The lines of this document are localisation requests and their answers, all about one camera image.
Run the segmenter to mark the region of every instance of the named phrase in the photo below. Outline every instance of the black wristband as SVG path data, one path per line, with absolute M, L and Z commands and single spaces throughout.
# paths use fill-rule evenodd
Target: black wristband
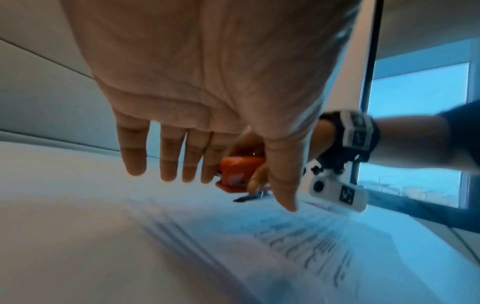
M 368 162 L 371 152 L 380 140 L 380 130 L 369 115 L 351 112 L 324 113 L 320 119 L 335 125 L 335 141 L 317 158 L 323 169 L 342 171 L 344 164 Z

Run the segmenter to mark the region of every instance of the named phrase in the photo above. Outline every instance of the dark sleeve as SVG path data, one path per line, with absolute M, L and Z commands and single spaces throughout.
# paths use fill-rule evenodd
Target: dark sleeve
M 440 113 L 450 125 L 451 142 L 466 149 L 480 166 L 480 100 Z

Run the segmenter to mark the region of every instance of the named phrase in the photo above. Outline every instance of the red object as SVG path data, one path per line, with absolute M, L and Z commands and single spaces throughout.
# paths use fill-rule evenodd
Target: red object
M 255 170 L 265 163 L 264 157 L 230 156 L 221 160 L 220 181 L 215 185 L 228 193 L 247 192 L 247 183 Z

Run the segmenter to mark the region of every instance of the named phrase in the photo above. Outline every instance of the blue sky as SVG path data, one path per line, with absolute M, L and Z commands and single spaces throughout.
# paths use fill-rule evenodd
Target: blue sky
M 382 78 L 373 81 L 368 113 L 375 118 L 436 114 L 465 103 L 469 64 Z M 359 181 L 378 181 L 400 190 L 416 186 L 458 195 L 460 172 L 360 166 Z

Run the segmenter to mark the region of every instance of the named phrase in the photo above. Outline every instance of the stack of paper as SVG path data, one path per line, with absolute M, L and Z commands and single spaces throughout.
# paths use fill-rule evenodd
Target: stack of paper
M 439 303 L 391 238 L 303 203 L 272 198 L 132 202 L 131 216 L 241 303 Z

